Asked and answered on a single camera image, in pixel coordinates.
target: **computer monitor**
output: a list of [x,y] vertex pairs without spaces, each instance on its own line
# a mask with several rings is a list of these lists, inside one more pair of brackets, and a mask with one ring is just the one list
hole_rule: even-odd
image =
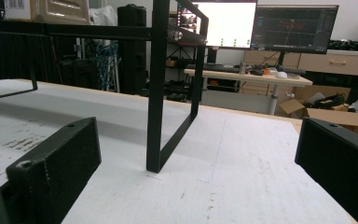
[[251,49],[325,54],[337,12],[338,6],[259,5]]
[[[257,0],[193,0],[209,18],[209,49],[249,49]],[[178,4],[177,25],[199,33],[200,18]]]

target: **storage box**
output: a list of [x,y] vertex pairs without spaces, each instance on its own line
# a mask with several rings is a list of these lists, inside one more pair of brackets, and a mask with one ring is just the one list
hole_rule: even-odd
[[5,19],[90,25],[87,0],[5,0]]
[[294,119],[302,119],[306,116],[307,110],[303,106],[304,102],[309,98],[320,92],[324,97],[332,96],[336,94],[344,94],[345,99],[349,95],[351,89],[342,87],[330,87],[330,86],[306,86],[304,88],[296,88],[295,99],[283,102],[280,104],[281,109]]
[[348,95],[350,89],[322,86],[310,86],[301,89],[298,89],[299,91],[296,92],[295,99],[280,104],[280,107],[284,110],[284,112],[295,119],[303,119],[304,117],[322,119],[328,122],[339,124],[355,133],[358,133],[358,113],[342,111],[346,110],[348,105],[336,106],[334,108],[335,110],[306,108],[303,106],[303,103],[316,92],[321,92],[324,94],[324,96],[330,96],[337,93]]

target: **monitor stand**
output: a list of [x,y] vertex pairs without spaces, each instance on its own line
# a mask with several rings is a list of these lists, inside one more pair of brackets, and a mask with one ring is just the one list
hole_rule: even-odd
[[283,58],[284,58],[284,51],[280,52],[279,58],[278,58],[278,66],[283,66]]
[[207,63],[216,63],[217,49],[208,48],[208,57],[206,58]]

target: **white tabletop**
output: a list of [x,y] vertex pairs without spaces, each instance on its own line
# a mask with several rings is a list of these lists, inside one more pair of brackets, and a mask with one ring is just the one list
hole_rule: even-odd
[[[24,81],[0,81],[0,89]],[[164,103],[163,142],[189,105]],[[103,162],[63,223],[351,223],[295,164],[289,122],[206,106],[159,174],[145,170],[147,98],[39,83],[0,99],[5,168],[66,123],[96,117]]]
[[[185,69],[185,73],[194,75],[195,70]],[[304,87],[304,86],[312,85],[312,81],[309,81],[303,77],[299,77],[299,79],[277,78],[273,75],[263,75],[263,76],[256,76],[251,74],[239,75],[235,73],[224,73],[224,72],[215,72],[215,71],[207,71],[207,70],[202,71],[202,76],[229,79],[229,80],[252,81],[258,83],[271,83],[271,84],[279,84],[282,86],[294,86],[294,87]]]

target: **drawer handle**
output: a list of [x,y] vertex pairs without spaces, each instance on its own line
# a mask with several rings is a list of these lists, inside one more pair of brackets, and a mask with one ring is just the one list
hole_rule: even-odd
[[338,63],[338,64],[347,64],[347,61],[334,61],[334,60],[331,60],[330,63]]

